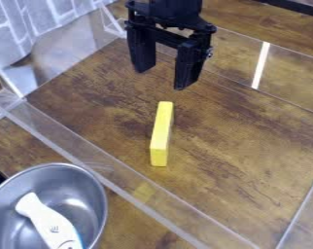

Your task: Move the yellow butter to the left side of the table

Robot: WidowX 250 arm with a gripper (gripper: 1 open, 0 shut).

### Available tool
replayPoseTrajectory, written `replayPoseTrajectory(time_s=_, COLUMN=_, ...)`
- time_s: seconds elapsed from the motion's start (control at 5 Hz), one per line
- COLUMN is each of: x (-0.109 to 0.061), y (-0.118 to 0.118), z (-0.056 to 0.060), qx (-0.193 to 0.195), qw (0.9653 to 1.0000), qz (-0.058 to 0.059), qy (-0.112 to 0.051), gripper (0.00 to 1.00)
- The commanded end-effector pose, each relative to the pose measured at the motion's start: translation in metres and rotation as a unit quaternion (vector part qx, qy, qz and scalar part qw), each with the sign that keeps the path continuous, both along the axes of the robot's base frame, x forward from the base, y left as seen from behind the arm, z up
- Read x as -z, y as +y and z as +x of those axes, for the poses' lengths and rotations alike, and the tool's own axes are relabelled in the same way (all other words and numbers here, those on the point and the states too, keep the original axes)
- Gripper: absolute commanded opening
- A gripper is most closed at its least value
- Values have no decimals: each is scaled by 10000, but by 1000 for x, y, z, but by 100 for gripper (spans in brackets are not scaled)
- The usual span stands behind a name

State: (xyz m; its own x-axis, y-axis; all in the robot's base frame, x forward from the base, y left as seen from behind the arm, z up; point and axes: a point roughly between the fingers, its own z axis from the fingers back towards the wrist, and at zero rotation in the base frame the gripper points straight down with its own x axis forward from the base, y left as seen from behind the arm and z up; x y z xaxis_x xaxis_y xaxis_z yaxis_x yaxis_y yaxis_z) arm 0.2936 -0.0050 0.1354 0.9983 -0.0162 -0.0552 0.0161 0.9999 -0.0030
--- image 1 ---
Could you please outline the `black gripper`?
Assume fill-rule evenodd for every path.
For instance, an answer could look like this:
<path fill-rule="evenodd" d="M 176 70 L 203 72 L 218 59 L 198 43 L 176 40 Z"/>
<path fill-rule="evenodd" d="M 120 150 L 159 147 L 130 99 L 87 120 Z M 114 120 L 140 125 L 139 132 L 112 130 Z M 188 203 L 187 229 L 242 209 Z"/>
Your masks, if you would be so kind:
<path fill-rule="evenodd" d="M 211 57 L 217 27 L 201 17 L 202 0 L 127 0 L 127 42 L 135 70 L 156 65 L 156 42 L 178 49 L 174 88 L 182 90 L 201 77 Z"/>

